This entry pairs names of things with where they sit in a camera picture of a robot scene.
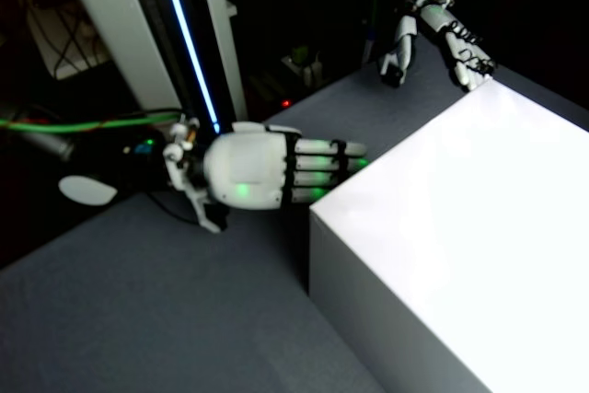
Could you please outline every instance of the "box side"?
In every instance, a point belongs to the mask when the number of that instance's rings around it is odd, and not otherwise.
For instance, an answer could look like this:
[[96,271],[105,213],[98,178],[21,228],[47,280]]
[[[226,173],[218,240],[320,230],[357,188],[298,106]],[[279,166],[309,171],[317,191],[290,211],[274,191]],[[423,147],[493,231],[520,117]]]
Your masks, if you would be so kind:
[[386,391],[490,393],[317,216],[311,299]]

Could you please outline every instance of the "white oval part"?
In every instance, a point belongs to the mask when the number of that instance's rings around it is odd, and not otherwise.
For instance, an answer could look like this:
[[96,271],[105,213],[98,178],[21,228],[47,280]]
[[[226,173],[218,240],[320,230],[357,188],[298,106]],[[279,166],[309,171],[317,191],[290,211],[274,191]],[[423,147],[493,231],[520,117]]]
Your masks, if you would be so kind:
[[90,177],[70,175],[59,180],[59,190],[73,202],[87,206],[103,206],[112,201],[117,190]]

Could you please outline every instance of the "blue light strip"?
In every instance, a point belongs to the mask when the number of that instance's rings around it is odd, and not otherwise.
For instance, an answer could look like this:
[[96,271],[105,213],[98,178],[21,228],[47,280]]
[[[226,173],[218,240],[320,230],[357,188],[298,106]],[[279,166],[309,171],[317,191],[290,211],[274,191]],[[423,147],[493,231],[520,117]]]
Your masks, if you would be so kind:
[[194,47],[194,42],[192,41],[191,32],[188,29],[188,23],[186,22],[186,18],[184,17],[184,10],[182,9],[182,4],[180,3],[180,0],[172,0],[172,5],[174,5],[174,11],[176,12],[176,17],[178,18],[180,29],[182,30],[182,36],[184,36],[186,48],[188,49],[188,53],[191,56],[194,74],[196,74],[196,78],[199,81],[199,87],[201,87],[202,96],[204,97],[204,103],[206,104],[206,109],[209,111],[209,116],[211,117],[211,123],[213,124],[214,131],[216,133],[219,133],[220,128],[219,123],[217,121],[217,114],[214,111],[213,103],[211,101],[211,94],[209,94],[209,88],[206,86],[206,82],[204,81],[201,63],[199,62],[199,58],[196,55],[196,48]]

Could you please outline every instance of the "box top surface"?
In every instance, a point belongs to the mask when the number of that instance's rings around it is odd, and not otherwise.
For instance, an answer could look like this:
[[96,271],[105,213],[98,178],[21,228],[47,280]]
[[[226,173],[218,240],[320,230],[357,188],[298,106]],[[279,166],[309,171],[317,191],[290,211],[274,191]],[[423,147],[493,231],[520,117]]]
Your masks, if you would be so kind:
[[491,391],[589,391],[589,133],[489,81],[312,211]]

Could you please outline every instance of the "white robotic hand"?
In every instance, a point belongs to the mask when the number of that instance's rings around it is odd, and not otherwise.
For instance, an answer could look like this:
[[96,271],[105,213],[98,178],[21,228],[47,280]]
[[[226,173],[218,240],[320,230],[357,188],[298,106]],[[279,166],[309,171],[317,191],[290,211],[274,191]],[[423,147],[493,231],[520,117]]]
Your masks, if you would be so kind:
[[194,136],[189,126],[177,126],[175,142],[164,150],[172,185],[186,193],[199,224],[214,233],[221,228],[207,217],[205,204],[217,201],[263,210],[310,203],[367,164],[363,144],[307,140],[293,128],[243,121],[234,123],[232,133],[219,136],[206,150],[202,163],[206,185],[199,188],[190,162],[182,161]]
[[435,33],[444,35],[460,85],[471,91],[491,78],[495,62],[480,48],[479,38],[447,10],[447,5],[424,6],[420,16]]

